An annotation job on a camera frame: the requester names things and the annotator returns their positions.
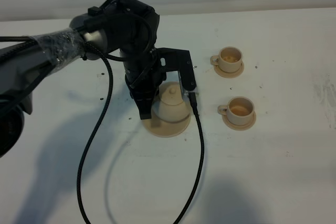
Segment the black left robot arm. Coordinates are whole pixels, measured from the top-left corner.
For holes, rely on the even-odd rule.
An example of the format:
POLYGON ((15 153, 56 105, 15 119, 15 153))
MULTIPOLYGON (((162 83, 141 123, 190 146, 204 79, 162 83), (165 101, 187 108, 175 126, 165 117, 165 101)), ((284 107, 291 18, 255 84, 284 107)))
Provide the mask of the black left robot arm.
POLYGON ((123 60, 144 59, 153 49, 160 17, 139 0, 106 0, 53 33, 1 37, 1 154, 18 141, 32 92, 48 75, 78 58, 96 60, 115 50, 123 60))

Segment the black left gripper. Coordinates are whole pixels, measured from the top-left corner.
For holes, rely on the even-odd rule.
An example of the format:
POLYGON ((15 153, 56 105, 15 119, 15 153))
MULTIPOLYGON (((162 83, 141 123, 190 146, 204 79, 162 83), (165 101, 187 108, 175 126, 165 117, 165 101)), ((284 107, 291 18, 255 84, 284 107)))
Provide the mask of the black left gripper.
POLYGON ((151 119, 151 127, 161 126, 159 118, 152 118, 151 107, 159 93, 159 86, 166 80, 160 61, 160 49, 155 48, 136 60, 123 63, 125 80, 135 101, 141 120, 151 119))

